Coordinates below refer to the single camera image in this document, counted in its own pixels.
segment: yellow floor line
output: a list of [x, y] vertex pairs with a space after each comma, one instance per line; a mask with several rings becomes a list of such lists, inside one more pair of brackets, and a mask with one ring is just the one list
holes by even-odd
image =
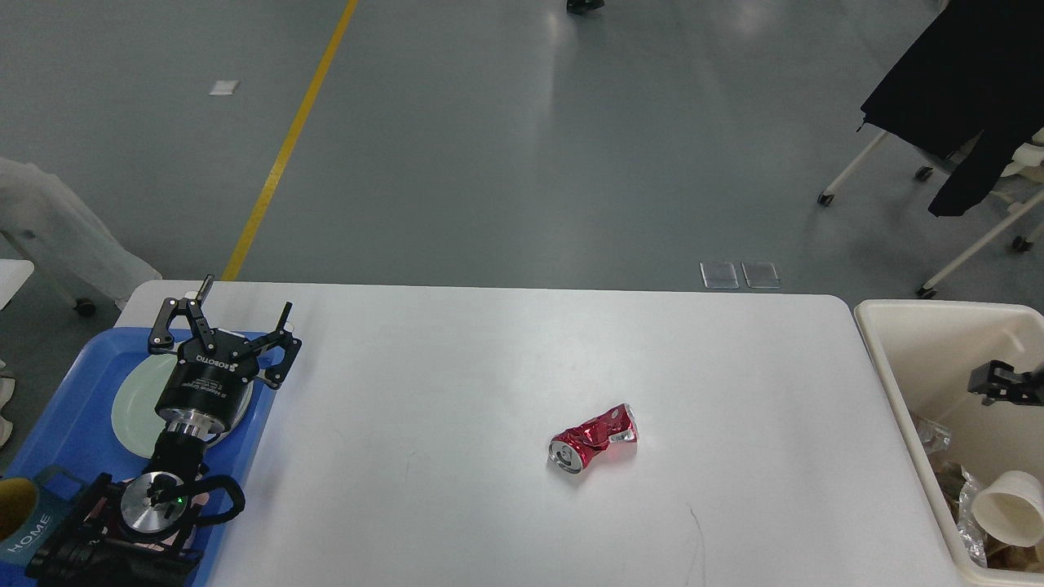
[[348, 23], [352, 20], [352, 15], [355, 13], [355, 5], [358, 3], [359, 0], [349, 0], [348, 5], [345, 6], [345, 11], [340, 15], [340, 20], [337, 21], [337, 28], [334, 29], [333, 37], [330, 38], [330, 43], [327, 44], [327, 49], [323, 53], [319, 66], [315, 68], [315, 74], [312, 75], [312, 81], [308, 85], [305, 98], [301, 100], [298, 114], [293, 117], [293, 122], [290, 123], [290, 130], [286, 133], [286, 138], [283, 139], [283, 146], [279, 149], [276, 163], [271, 165], [271, 170], [268, 171], [268, 179], [265, 180], [264, 187], [261, 188], [261, 195], [258, 196], [257, 202], [254, 204], [254, 210], [251, 212], [250, 218], [246, 219], [246, 226], [243, 228], [242, 234], [239, 235], [239, 241], [236, 242], [236, 249], [232, 252], [232, 257], [229, 258], [229, 264], [224, 266], [224, 273], [221, 274], [221, 279], [224, 281], [235, 281], [239, 277], [239, 269], [243, 266], [243, 261], [251, 250], [251, 244], [254, 243], [254, 237], [257, 236], [261, 221], [264, 220], [264, 215], [268, 211], [268, 205], [271, 204], [271, 196], [276, 193], [276, 188], [279, 187], [279, 181], [283, 178], [283, 171], [286, 170], [286, 164], [290, 161], [290, 156], [293, 155], [293, 147], [298, 144], [298, 137], [301, 136], [301, 130], [305, 127], [308, 114], [312, 111], [312, 104], [315, 103], [315, 96], [318, 95], [319, 88], [323, 87], [323, 79], [326, 78], [327, 70], [330, 69], [330, 63], [333, 62], [333, 56], [337, 52], [337, 46], [340, 45], [340, 39], [345, 36], [345, 29], [348, 28]]

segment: white paper cup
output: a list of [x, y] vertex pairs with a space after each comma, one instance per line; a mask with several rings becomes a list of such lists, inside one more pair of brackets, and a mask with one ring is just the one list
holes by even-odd
[[1014, 546], [1044, 539], [1044, 488], [1023, 471], [1007, 471], [972, 501], [972, 515], [982, 530]]

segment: white table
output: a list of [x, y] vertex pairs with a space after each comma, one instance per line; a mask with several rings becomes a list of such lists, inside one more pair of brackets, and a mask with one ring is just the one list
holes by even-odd
[[3, 308], [25, 280], [32, 275], [32, 262], [22, 259], [0, 259], [0, 308]]
[[[287, 300], [304, 349], [211, 586], [964, 585], [837, 299], [218, 283], [204, 309], [268, 330]], [[637, 446], [547, 461], [621, 401]]]

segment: black jacket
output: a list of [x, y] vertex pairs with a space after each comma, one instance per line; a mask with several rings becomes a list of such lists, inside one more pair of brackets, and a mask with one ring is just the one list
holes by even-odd
[[1044, 0], [952, 0], [862, 111], [867, 122], [944, 159], [981, 133], [928, 207], [964, 214], [1044, 126]]

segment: shoe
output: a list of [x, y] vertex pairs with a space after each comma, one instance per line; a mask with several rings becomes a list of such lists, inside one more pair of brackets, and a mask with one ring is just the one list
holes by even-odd
[[604, 5], [604, 0], [567, 0], [566, 11], [570, 15], [586, 15]]
[[[0, 409], [10, 401], [13, 395], [15, 395], [15, 380], [8, 378], [0, 379]], [[10, 432], [14, 429], [15, 425], [3, 416], [0, 416], [0, 446], [7, 443], [7, 440], [10, 439]]]

